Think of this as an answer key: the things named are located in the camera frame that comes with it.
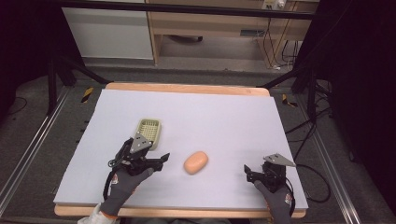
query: wooden table edge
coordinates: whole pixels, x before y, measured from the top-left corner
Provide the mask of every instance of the wooden table edge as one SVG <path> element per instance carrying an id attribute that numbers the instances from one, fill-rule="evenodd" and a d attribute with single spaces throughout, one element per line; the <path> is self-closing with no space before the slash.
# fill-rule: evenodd
<path id="1" fill-rule="evenodd" d="M 92 206 L 55 205 L 55 214 L 61 217 L 86 217 L 94 209 Z M 295 209 L 293 218 L 301 218 L 306 209 Z M 180 217 L 180 218 L 267 218 L 271 214 L 267 209 L 262 210 L 210 210 L 210 209 L 178 209 L 178 208 L 121 208 L 119 217 Z"/>
<path id="2" fill-rule="evenodd" d="M 106 85 L 106 90 L 270 96 L 269 91 L 265 88 L 252 88 L 242 86 L 112 82 Z"/>

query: white sleeve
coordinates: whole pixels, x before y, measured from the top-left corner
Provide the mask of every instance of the white sleeve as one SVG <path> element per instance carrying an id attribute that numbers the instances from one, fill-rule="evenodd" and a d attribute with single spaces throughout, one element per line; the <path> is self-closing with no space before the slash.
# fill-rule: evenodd
<path id="1" fill-rule="evenodd" d="M 84 217 L 78 221 L 78 224 L 114 224 L 115 219 L 105 217 L 100 211 L 100 204 L 96 205 L 89 217 Z"/>

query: black glove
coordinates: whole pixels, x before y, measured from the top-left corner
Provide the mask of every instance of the black glove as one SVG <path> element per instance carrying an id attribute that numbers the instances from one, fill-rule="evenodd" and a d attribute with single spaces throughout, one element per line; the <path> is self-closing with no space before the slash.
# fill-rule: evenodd
<path id="1" fill-rule="evenodd" d="M 260 180 L 254 181 L 254 186 L 267 201 L 271 216 L 274 218 L 275 224 L 291 223 L 290 205 L 291 196 L 289 190 L 285 187 L 280 188 L 275 193 L 271 193 Z"/>
<path id="2" fill-rule="evenodd" d="M 136 187 L 154 173 L 154 169 L 148 168 L 140 175 L 129 175 L 124 169 L 119 169 L 111 180 L 111 191 L 104 203 L 101 204 L 102 213 L 117 217 L 122 205 L 131 197 Z"/>

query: small plastic basket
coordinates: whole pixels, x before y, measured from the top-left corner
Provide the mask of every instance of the small plastic basket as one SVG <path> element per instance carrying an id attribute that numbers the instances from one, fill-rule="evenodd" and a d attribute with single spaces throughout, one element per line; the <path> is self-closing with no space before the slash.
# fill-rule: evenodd
<path id="1" fill-rule="evenodd" d="M 161 123 L 159 120 L 141 119 L 136 131 L 152 142 L 150 150 L 157 148 L 161 131 Z"/>

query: white cabinet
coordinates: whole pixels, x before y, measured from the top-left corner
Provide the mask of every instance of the white cabinet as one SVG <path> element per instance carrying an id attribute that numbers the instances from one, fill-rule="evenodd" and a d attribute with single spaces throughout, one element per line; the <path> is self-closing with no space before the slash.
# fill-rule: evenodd
<path id="1" fill-rule="evenodd" d="M 144 3 L 144 0 L 124 2 Z M 153 60 L 146 12 L 63 10 L 83 58 Z"/>

